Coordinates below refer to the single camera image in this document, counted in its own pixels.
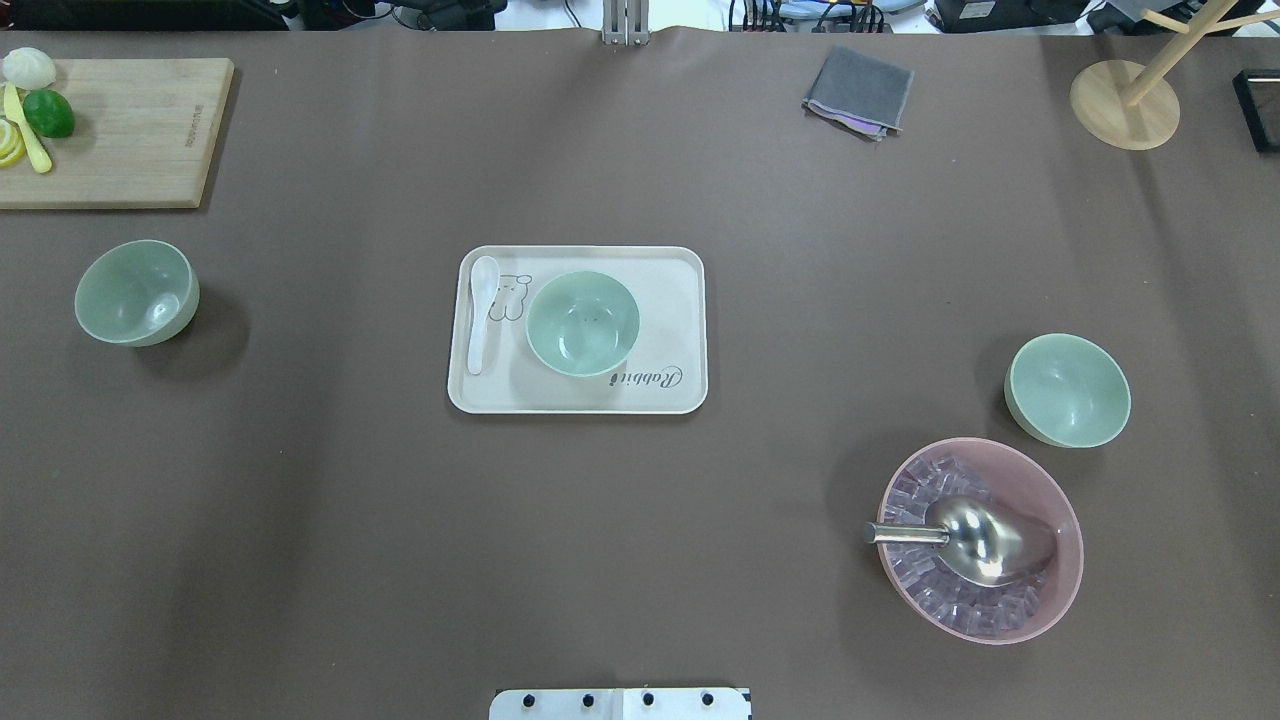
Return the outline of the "green bowl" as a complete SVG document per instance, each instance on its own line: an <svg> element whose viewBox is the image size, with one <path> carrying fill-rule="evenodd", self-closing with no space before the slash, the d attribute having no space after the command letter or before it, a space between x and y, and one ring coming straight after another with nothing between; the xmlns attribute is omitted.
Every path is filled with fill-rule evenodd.
<svg viewBox="0 0 1280 720"><path fill-rule="evenodd" d="M136 240L90 265L77 286L74 311L90 337L146 347L182 332L200 296L198 277L178 247L159 240Z"/></svg>
<svg viewBox="0 0 1280 720"><path fill-rule="evenodd" d="M1004 379L1014 421L1033 438L1060 448L1094 448L1115 439L1132 413L1123 369L1098 345L1050 333L1025 342Z"/></svg>
<svg viewBox="0 0 1280 720"><path fill-rule="evenodd" d="M535 357L561 375L595 377L625 364L643 316L631 290L602 272L548 281L527 309L526 340Z"/></svg>

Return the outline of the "green lime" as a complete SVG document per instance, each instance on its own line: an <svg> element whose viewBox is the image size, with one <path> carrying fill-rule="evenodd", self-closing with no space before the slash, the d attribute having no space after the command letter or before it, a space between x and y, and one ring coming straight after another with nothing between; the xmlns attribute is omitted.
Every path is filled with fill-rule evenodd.
<svg viewBox="0 0 1280 720"><path fill-rule="evenodd" d="M23 113L32 129L47 138L65 138L76 132L76 113L58 91L37 88L22 101Z"/></svg>

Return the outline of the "black box at right edge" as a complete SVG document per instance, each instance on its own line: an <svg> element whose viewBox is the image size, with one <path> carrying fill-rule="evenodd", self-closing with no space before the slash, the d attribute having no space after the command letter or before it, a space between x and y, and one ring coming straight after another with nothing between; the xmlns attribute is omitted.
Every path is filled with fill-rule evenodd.
<svg viewBox="0 0 1280 720"><path fill-rule="evenodd" d="M1244 69L1231 82L1258 152L1279 152L1279 70Z"/></svg>

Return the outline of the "white rabbit tray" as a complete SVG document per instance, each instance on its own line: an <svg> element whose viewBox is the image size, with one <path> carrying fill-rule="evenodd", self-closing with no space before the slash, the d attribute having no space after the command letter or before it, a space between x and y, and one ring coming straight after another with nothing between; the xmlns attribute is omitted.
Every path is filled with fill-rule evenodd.
<svg viewBox="0 0 1280 720"><path fill-rule="evenodd" d="M483 372L471 374L471 268L481 256L500 268L486 319ZM628 359L590 378L559 374L536 359L526 337L529 304L567 272L602 272L637 300L641 324ZM709 389L705 277L701 259L676 246L483 245L460 264L447 389L471 414L685 414Z"/></svg>

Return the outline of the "green bowl on tray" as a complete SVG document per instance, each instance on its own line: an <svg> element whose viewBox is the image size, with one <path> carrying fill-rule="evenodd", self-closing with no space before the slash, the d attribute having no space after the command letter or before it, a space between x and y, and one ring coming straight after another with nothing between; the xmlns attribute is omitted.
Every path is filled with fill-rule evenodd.
<svg viewBox="0 0 1280 720"><path fill-rule="evenodd" d="M643 316L631 290L602 272L548 281L527 309L526 340L535 357L561 375L595 377L625 364Z"/></svg>

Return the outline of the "wooden stand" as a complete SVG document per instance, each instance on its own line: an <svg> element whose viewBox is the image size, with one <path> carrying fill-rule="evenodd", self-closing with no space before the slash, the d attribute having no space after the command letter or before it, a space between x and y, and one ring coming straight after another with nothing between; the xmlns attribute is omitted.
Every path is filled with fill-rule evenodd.
<svg viewBox="0 0 1280 720"><path fill-rule="evenodd" d="M1167 142L1180 120L1180 105L1165 76L1206 35L1275 20L1263 12L1228 20L1234 1L1207 1L1187 23L1144 9L1142 18L1174 33L1155 59L1142 65L1128 60L1097 61L1080 70L1069 92L1075 118L1100 141L1142 151Z"/></svg>

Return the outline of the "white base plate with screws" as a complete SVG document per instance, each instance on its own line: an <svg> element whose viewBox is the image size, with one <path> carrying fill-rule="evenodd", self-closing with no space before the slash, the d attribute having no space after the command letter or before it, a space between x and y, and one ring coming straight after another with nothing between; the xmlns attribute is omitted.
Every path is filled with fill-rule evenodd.
<svg viewBox="0 0 1280 720"><path fill-rule="evenodd" d="M733 687L507 689L489 719L751 719L750 691Z"/></svg>

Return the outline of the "grey folded cloth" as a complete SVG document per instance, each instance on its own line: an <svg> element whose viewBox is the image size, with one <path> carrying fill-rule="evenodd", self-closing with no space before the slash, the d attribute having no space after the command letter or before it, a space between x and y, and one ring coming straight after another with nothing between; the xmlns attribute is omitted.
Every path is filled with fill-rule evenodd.
<svg viewBox="0 0 1280 720"><path fill-rule="evenodd" d="M872 141L902 129L902 114L915 72L854 51L833 47L803 106Z"/></svg>

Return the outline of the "white garlic bulb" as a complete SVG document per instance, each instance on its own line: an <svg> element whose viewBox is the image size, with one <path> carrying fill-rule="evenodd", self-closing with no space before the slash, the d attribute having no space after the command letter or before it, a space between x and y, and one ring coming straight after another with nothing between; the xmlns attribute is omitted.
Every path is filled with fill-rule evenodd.
<svg viewBox="0 0 1280 720"><path fill-rule="evenodd" d="M5 81L20 90L40 90L52 85L58 78L56 63L37 47L17 47L3 58Z"/></svg>

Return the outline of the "metal ice scoop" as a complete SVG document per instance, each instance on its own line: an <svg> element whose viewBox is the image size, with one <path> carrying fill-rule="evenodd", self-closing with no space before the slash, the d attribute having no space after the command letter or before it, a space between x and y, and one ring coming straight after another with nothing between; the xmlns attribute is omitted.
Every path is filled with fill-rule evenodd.
<svg viewBox="0 0 1280 720"><path fill-rule="evenodd" d="M929 544L942 562L982 587L1002 587L1044 570L1057 551L1046 523L968 496L931 503L922 524L868 521L868 544Z"/></svg>

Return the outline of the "yellow plastic knife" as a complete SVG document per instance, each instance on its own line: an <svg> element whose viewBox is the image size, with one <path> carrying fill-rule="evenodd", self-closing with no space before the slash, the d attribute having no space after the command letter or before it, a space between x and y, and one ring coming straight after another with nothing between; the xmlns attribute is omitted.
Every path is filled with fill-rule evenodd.
<svg viewBox="0 0 1280 720"><path fill-rule="evenodd" d="M49 173L52 169L52 159L35 133L35 129L29 126L22 108L19 90L13 83L5 83L3 105L5 119L13 123L20 132L26 158L33 170L40 174Z"/></svg>

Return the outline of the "clear ice cubes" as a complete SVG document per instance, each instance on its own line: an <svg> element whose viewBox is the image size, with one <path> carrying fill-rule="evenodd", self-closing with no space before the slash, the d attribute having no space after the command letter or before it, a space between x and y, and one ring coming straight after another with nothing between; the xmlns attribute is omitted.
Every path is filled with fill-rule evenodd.
<svg viewBox="0 0 1280 720"><path fill-rule="evenodd" d="M986 480L948 454L911 460L890 484L879 514L888 524L922 524L928 506L948 496L993 500ZM1010 585L984 588L947 568L933 546L891 544L887 556L891 577L914 605L965 635L991 638L1018 630L1041 609L1046 570Z"/></svg>

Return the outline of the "pink bowl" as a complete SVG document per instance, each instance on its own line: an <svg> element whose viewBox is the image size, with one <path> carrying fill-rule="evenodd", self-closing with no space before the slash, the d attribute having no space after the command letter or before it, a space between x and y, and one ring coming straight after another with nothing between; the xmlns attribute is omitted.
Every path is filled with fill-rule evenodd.
<svg viewBox="0 0 1280 720"><path fill-rule="evenodd" d="M902 584L891 577L887 556L887 547L890 544L882 544L876 552L890 579L890 584L916 615L951 635L979 644L995 646L1015 644L1037 638L1066 614L1082 585L1084 542L1074 509L1056 480L1039 464L1015 448L982 438L960 437L941 439L928 445L923 450L916 451L897 469L890 484L900 471L906 469L911 460L933 460L948 454L965 462L986 480L993 497L991 502L1044 521L1053 528L1057 551L1050 565L1044 569L1047 571L1047 580L1042 588L1039 611L1023 628L991 638L965 635L948 629L915 606L908 597L908 592L902 588ZM886 523L882 520L881 510L887 501L890 484L876 511L877 520L882 523Z"/></svg>

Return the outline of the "lemon slices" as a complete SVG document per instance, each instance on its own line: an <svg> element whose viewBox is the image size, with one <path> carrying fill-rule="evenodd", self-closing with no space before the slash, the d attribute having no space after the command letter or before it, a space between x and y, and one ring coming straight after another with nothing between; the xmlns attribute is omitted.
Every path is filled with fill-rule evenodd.
<svg viewBox="0 0 1280 720"><path fill-rule="evenodd" d="M6 168L14 165L26 155L26 141L17 123L1 118L0 127L0 167Z"/></svg>

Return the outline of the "white ceramic spoon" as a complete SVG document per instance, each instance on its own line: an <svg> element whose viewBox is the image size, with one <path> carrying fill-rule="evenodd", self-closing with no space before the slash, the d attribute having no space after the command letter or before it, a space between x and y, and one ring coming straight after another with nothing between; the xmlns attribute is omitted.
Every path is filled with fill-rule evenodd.
<svg viewBox="0 0 1280 720"><path fill-rule="evenodd" d="M470 270L468 292L471 300L471 322L466 354L467 370L479 375L484 369L486 343L486 324L489 311L497 300L500 283L500 268L492 256L477 258Z"/></svg>

